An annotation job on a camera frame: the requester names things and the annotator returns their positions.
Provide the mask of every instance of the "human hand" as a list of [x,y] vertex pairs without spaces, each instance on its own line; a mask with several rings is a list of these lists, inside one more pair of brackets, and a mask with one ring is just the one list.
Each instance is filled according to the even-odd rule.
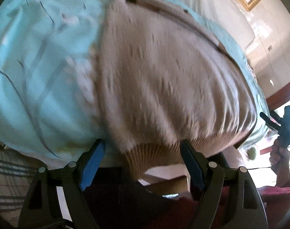
[[272,152],[270,153],[270,163],[277,175],[276,186],[283,187],[290,180],[290,151],[280,146],[278,139],[274,141]]

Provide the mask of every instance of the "beige wall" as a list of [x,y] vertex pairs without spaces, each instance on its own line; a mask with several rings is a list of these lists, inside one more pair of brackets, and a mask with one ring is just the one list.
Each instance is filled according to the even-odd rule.
[[255,32],[246,54],[269,97],[290,82],[290,14],[280,0],[261,0],[246,16]]

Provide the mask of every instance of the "bed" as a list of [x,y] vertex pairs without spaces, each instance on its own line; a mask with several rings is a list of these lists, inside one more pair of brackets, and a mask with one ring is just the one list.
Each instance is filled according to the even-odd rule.
[[[100,45],[103,19],[111,0],[5,0],[0,6],[0,141],[59,168],[77,160],[96,138],[107,143],[102,165],[121,163],[99,111],[87,111],[88,49]],[[240,147],[260,140],[267,128],[259,113],[268,114],[263,92],[254,80],[242,51],[253,31],[231,0],[233,16],[243,33],[229,26],[220,14],[220,0],[166,0],[189,11],[213,33],[237,62],[257,109],[256,125]]]

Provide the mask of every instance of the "brown sweater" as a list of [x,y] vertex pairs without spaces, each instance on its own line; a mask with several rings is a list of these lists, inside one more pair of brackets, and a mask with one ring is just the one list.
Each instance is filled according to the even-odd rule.
[[182,139],[208,157],[256,123],[251,91],[224,46],[164,0],[114,0],[91,64],[92,109],[135,179],[182,162]]

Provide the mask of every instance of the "striped fabric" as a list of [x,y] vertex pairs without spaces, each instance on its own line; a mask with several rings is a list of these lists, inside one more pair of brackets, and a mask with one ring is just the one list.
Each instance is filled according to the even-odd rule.
[[12,226],[18,225],[28,188],[42,166],[41,161],[14,150],[0,150],[0,214]]

